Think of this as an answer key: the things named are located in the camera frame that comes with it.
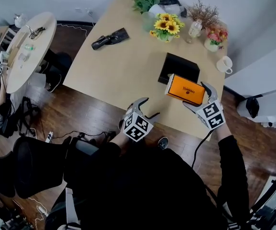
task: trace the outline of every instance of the electrical outlet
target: electrical outlet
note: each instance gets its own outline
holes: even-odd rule
[[[87,15],[92,17],[93,11],[90,8],[85,8]]]
[[[76,13],[82,13],[82,9],[81,8],[74,8]]]

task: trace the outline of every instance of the sneaker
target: sneaker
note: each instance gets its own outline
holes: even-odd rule
[[[46,63],[42,64],[42,65],[41,65],[41,70],[40,70],[40,72],[39,72],[39,73],[45,73],[45,71],[46,71],[46,70],[47,70],[47,68],[48,68],[48,65],[49,65],[49,63],[48,63],[48,62],[46,62]]]
[[[60,84],[61,79],[62,79],[61,74],[56,74],[56,75],[54,74],[53,76],[50,76],[50,78],[47,80],[47,83],[49,83],[50,88],[47,91],[52,93],[55,90],[55,88],[57,88],[58,85]]]
[[[167,137],[162,137],[159,141],[158,141],[158,147],[161,149],[161,150],[164,150],[167,148],[168,146],[168,138]]]

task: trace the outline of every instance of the green plant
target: green plant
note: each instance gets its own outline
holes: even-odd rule
[[[133,0],[133,11],[140,11],[140,13],[148,12],[149,9],[159,3],[159,0]]]

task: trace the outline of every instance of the white mug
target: white mug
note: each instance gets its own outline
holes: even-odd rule
[[[227,74],[231,74],[232,73],[232,60],[228,56],[223,56],[223,58],[220,59],[216,63],[216,68],[220,72],[226,72]]]

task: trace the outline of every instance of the fiducial marker cube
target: fiducial marker cube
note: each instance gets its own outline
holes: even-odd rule
[[[154,127],[136,112],[124,119],[124,122],[123,133],[136,142],[145,137]]]

